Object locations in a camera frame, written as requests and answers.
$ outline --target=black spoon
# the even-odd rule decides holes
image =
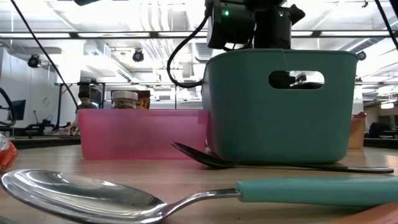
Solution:
[[[324,171],[334,171],[334,172],[355,172],[355,173],[365,173],[365,174],[391,174],[394,172],[393,169],[388,167],[342,167],[334,165],[318,165],[318,164],[297,164],[288,162],[231,162],[223,159],[215,158],[204,152],[193,149],[181,143],[171,142],[171,144],[187,155],[188,157],[194,159],[201,164],[215,168],[215,169],[228,169],[234,168],[236,166],[289,166],[289,167],[301,167]]]

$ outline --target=ceiling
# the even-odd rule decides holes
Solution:
[[[203,19],[204,0],[103,0],[77,6],[67,0],[16,1],[35,32],[130,32],[130,31],[191,31]],[[287,0],[286,6],[296,4],[306,17],[293,26],[298,30],[363,30],[363,38],[293,38],[293,49],[365,51],[367,59],[358,63],[358,76],[364,82],[398,82],[398,52],[392,41],[369,38],[367,30],[385,30],[374,1],[364,0]],[[393,29],[398,19],[388,0],[381,0]],[[0,33],[27,32],[25,25],[8,0],[0,0]],[[57,63],[74,60],[81,66],[81,75],[107,82],[120,82],[120,73],[135,82],[170,82],[164,70],[167,59],[182,39],[96,39],[43,40],[46,48],[59,48],[52,54]],[[222,53],[207,48],[205,39],[191,40],[173,61],[177,79],[199,80],[203,75],[202,60]],[[20,55],[28,56],[37,48],[33,40],[0,39],[0,44],[12,45]],[[135,49],[142,49],[143,62],[134,62]],[[368,97],[380,94],[380,85],[362,85],[357,89]]]

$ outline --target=computer monitor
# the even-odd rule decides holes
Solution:
[[[14,109],[15,109],[17,121],[22,121],[24,119],[24,115],[25,115],[26,100],[13,101],[12,105],[14,106]],[[10,111],[8,111],[7,120],[8,121],[11,120],[11,112]]]

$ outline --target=table surface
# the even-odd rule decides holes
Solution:
[[[208,170],[195,161],[85,161],[80,146],[49,147],[19,151],[12,169],[47,169],[81,174],[145,190],[167,203],[198,191],[234,187],[237,180],[279,177],[375,177],[388,175],[350,174],[287,167]],[[388,166],[398,175],[398,151],[366,148],[350,150],[341,162],[347,166]],[[47,215],[0,193],[0,216],[20,224],[73,223]],[[241,203],[235,198],[195,203],[173,214],[166,224],[284,224],[323,223],[359,212],[357,208]]]

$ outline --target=security camera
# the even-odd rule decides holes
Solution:
[[[31,55],[30,59],[27,61],[27,65],[30,68],[40,68],[41,64],[42,62],[39,55]]]
[[[141,62],[144,60],[144,54],[142,53],[142,49],[136,49],[136,52],[132,55],[132,59],[135,62]]]
[[[366,59],[366,53],[364,51],[361,51],[360,53],[357,54],[359,60],[365,60]]]

